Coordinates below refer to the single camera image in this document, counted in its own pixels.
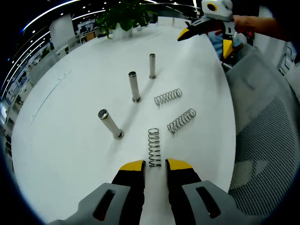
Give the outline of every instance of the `person's arm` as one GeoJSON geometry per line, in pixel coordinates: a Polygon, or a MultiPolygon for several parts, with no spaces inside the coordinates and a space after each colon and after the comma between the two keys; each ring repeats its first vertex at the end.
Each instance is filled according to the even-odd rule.
{"type": "Polygon", "coordinates": [[[235,22],[235,30],[238,33],[253,31],[255,33],[264,34],[272,38],[290,41],[284,29],[279,25],[275,18],[241,15],[235,15],[233,17],[235,22]]]}

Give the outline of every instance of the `chair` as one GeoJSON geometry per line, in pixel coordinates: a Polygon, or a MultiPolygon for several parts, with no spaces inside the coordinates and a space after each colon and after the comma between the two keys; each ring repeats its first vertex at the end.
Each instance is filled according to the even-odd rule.
{"type": "Polygon", "coordinates": [[[229,194],[249,215],[268,216],[300,162],[300,105],[286,79],[256,50],[226,73],[236,119],[229,194]]]}

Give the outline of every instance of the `human hand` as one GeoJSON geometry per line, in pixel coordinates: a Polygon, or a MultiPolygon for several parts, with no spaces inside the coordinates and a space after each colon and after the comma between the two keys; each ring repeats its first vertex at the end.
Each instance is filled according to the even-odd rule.
{"type": "MultiPolygon", "coordinates": [[[[234,15],[233,16],[234,23],[235,23],[235,31],[238,33],[243,33],[245,31],[248,31],[248,20],[249,16],[246,15],[234,15]]],[[[216,36],[219,34],[222,34],[222,30],[216,31],[216,36]]]]}

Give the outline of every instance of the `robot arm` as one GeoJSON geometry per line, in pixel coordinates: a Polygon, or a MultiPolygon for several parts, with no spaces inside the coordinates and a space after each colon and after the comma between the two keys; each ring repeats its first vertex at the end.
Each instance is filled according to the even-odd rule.
{"type": "Polygon", "coordinates": [[[219,20],[223,24],[223,59],[228,58],[233,52],[233,44],[237,41],[232,7],[231,0],[202,0],[204,16],[185,28],[177,40],[182,41],[206,33],[212,30],[219,20]]]}

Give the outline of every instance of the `white pillar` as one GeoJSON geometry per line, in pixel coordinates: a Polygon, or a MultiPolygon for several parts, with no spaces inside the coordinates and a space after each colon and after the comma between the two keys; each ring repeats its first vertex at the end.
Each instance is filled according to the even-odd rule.
{"type": "Polygon", "coordinates": [[[68,44],[68,40],[75,37],[75,32],[70,14],[54,20],[50,27],[50,36],[55,50],[61,49],[68,44]]]}

